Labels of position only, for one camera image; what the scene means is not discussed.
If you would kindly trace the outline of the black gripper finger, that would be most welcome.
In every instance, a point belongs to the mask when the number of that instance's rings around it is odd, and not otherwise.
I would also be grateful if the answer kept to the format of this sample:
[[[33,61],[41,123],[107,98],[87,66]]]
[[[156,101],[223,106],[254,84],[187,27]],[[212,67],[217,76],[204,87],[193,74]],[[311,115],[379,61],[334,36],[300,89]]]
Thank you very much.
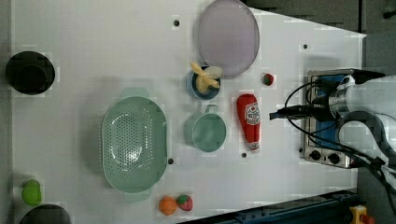
[[[291,110],[288,110],[287,108],[282,108],[278,109],[276,112],[270,113],[269,114],[269,119],[292,119],[293,118],[293,113]]]

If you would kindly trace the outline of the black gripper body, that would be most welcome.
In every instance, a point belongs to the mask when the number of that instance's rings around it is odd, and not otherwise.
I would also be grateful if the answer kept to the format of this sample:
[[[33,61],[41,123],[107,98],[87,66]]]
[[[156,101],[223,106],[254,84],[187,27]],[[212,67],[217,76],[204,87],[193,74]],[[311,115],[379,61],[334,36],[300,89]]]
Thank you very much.
[[[313,118],[320,122],[334,120],[327,95],[316,97],[309,105],[296,105],[294,108],[296,111],[291,115],[292,119]]]

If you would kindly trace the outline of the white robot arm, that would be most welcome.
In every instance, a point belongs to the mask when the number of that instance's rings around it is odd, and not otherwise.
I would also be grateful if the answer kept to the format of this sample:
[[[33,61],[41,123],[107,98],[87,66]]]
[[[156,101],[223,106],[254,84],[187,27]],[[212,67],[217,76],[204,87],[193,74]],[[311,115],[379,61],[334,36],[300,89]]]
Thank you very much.
[[[386,138],[385,125],[379,115],[395,119],[395,76],[384,76],[360,82],[353,76],[341,81],[317,78],[301,86],[317,87],[322,92],[306,105],[285,106],[269,114],[270,119],[311,119],[338,122],[339,127],[350,121],[361,122],[370,130],[380,151],[395,168],[395,149]]]

